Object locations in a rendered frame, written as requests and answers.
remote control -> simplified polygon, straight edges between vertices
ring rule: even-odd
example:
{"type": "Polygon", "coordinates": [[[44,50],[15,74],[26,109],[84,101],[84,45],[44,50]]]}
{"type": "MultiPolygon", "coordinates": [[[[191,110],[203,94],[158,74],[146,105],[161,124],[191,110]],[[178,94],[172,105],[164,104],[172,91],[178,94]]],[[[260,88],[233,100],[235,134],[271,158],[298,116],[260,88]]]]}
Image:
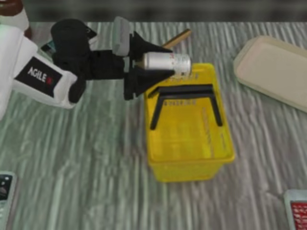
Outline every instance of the remote control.
{"type": "Polygon", "coordinates": [[[284,194],[290,230],[307,230],[307,190],[288,190],[284,194]]]}
{"type": "Polygon", "coordinates": [[[17,176],[0,171],[0,230],[8,230],[12,224],[16,204],[17,176]]]}

container handle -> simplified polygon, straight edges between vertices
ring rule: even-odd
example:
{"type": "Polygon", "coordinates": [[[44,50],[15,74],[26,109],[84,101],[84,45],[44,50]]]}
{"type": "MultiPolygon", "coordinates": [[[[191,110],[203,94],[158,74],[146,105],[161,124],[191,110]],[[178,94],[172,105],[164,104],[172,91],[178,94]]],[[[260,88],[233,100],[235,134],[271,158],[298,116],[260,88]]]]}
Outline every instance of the container handle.
{"type": "Polygon", "coordinates": [[[212,84],[159,86],[148,94],[148,98],[152,98],[157,94],[159,94],[159,96],[150,123],[150,130],[155,130],[157,126],[164,101],[176,99],[186,100],[209,97],[215,121],[219,127],[223,125],[212,84]]]}

yellow bin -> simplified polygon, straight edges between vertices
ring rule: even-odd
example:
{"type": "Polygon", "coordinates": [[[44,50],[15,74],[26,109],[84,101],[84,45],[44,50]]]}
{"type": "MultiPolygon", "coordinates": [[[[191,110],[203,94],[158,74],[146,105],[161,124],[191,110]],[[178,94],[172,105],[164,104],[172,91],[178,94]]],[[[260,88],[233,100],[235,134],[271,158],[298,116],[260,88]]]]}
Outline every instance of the yellow bin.
{"type": "Polygon", "coordinates": [[[169,78],[150,88],[144,98],[148,162],[158,181],[211,179],[223,164],[234,160],[234,147],[213,65],[194,64],[189,77],[169,78]],[[173,99],[170,96],[163,101],[156,126],[152,128],[162,91],[151,92],[182,85],[213,86],[222,125],[217,124],[209,97],[173,99]]]}

beige tray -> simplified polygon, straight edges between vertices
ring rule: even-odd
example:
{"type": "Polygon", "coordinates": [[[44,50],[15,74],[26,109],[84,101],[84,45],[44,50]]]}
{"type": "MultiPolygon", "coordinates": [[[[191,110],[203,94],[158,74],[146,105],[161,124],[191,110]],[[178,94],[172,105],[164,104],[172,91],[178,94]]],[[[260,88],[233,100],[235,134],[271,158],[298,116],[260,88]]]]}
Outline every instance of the beige tray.
{"type": "Polygon", "coordinates": [[[251,39],[234,60],[240,83],[307,112],[307,51],[269,36],[251,39]]]}

red keypad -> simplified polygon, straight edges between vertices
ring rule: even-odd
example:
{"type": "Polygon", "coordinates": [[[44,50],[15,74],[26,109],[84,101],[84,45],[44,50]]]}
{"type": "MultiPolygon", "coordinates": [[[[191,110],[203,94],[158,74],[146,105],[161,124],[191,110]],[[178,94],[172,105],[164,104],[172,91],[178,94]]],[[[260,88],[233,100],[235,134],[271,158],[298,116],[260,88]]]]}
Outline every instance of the red keypad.
{"type": "Polygon", "coordinates": [[[307,230],[307,202],[291,202],[296,230],[307,230]]]}

